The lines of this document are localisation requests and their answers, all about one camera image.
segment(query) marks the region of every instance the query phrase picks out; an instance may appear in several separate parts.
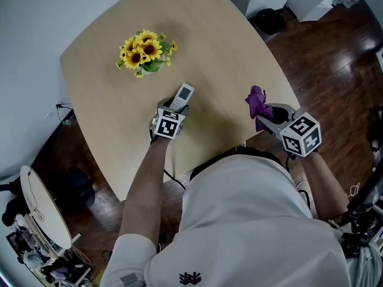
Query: yellow flower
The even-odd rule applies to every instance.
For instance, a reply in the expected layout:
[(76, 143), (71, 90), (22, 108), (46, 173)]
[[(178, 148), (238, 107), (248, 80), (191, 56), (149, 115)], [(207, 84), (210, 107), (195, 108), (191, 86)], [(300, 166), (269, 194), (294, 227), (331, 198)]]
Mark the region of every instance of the yellow flower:
[(146, 62), (150, 62), (150, 57), (148, 57), (146, 54), (144, 54), (142, 51), (141, 51), (141, 61), (140, 61), (140, 64), (143, 64), (143, 63), (146, 63)]
[(125, 50), (133, 51), (133, 49), (137, 48), (138, 43), (135, 41), (134, 37), (130, 37), (127, 41), (125, 41)]
[(125, 59), (125, 66), (130, 69), (136, 69), (142, 59), (142, 54), (136, 50), (133, 49), (131, 52), (128, 52), (126, 59)]
[(171, 49), (174, 50), (174, 51), (177, 51), (177, 45), (175, 44), (174, 41), (172, 42)]
[(135, 73), (134, 73), (134, 76), (135, 76), (136, 78), (142, 78), (142, 77), (144, 76), (144, 74), (143, 74), (141, 71), (138, 71), (138, 72), (135, 72)]
[(157, 34), (154, 32), (151, 32), (149, 30), (142, 30), (142, 32), (136, 36), (136, 43), (137, 44), (145, 44), (148, 41), (156, 41), (157, 40)]
[(127, 51), (121, 51), (121, 53), (120, 53), (120, 59), (121, 59), (121, 60), (126, 60), (126, 56), (127, 56)]
[(152, 41), (148, 40), (145, 43), (141, 44), (140, 46), (141, 53), (147, 56), (147, 61), (154, 59), (159, 59), (160, 54), (162, 54), (162, 46), (160, 45), (159, 41)]

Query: table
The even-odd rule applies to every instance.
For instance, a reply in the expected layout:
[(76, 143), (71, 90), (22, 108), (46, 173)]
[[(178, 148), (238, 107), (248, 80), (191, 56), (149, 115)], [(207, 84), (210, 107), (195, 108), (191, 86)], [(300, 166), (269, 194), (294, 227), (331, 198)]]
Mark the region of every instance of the table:
[[(177, 43), (171, 67), (137, 79), (118, 71), (118, 47), (142, 28)], [(157, 102), (182, 83), (195, 88), (166, 169), (177, 176), (255, 135), (245, 98), (252, 85), (268, 102), (299, 108), (278, 63), (229, 0), (121, 0), (61, 55), (69, 97), (85, 140), (120, 201), (148, 149)]]
[(72, 246), (71, 234), (39, 176), (31, 167), (23, 166), (20, 170), (20, 181), (26, 204), (39, 228), (55, 244), (69, 249)]

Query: black chair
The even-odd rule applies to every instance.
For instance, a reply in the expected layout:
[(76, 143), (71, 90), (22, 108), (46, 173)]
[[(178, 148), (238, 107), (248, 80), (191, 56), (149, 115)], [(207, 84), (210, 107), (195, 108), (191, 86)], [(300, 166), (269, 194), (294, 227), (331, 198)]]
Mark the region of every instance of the black chair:
[(64, 175), (63, 190), (71, 207), (89, 207), (95, 202), (93, 182), (77, 167), (70, 167)]

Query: white shirt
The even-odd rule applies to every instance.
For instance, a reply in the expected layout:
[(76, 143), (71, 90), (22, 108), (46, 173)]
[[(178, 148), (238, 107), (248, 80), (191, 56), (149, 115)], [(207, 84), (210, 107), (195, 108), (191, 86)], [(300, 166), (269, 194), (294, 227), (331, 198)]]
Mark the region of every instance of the white shirt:
[(312, 219), (289, 173), (266, 158), (233, 155), (190, 182), (179, 233), (161, 253), (144, 236), (117, 239), (101, 287), (145, 283), (343, 287), (351, 279), (333, 229)]

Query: white remote control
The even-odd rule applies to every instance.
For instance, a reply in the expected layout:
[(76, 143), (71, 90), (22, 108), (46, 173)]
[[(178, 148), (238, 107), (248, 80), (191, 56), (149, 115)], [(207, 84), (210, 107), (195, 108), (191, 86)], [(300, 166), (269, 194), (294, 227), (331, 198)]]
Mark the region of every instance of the white remote control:
[(193, 92), (194, 88), (192, 86), (188, 84), (182, 84), (180, 90), (175, 95), (174, 100), (170, 105), (169, 109), (172, 109), (175, 112), (178, 112), (181, 109), (183, 109), (187, 105), (187, 102), (189, 101)]

